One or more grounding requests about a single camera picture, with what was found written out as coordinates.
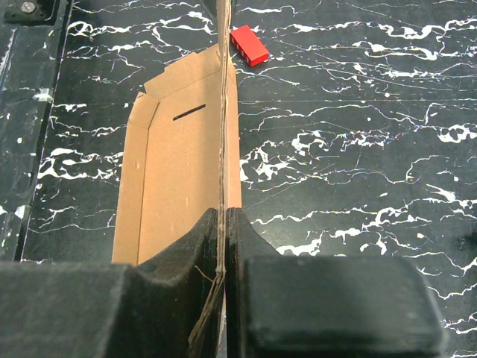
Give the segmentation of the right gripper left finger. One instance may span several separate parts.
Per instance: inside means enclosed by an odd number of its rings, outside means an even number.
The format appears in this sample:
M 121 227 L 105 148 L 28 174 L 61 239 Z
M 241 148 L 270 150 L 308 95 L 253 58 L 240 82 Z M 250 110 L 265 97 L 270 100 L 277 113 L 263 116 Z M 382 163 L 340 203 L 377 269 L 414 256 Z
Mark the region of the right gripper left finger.
M 215 357 L 218 320 L 194 344 L 215 273 L 216 211 L 138 266 L 2 263 L 3 357 Z

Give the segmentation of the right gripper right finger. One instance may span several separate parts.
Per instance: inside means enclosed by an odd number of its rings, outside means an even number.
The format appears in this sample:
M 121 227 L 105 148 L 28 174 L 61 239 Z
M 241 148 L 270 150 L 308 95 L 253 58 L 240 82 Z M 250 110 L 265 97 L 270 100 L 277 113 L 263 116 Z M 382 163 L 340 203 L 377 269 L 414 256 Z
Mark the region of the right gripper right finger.
M 227 211 L 229 357 L 441 357 L 426 279 L 402 257 L 280 254 Z

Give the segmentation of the cardboard box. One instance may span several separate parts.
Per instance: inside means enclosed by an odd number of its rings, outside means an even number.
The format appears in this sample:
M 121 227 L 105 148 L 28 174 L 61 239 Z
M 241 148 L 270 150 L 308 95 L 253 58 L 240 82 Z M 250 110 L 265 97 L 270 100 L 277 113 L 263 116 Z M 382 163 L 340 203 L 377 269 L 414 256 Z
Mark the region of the cardboard box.
M 218 41 L 145 84 L 127 122 L 112 261 L 124 265 L 108 357 L 212 357 L 226 211 L 241 204 L 232 4 Z

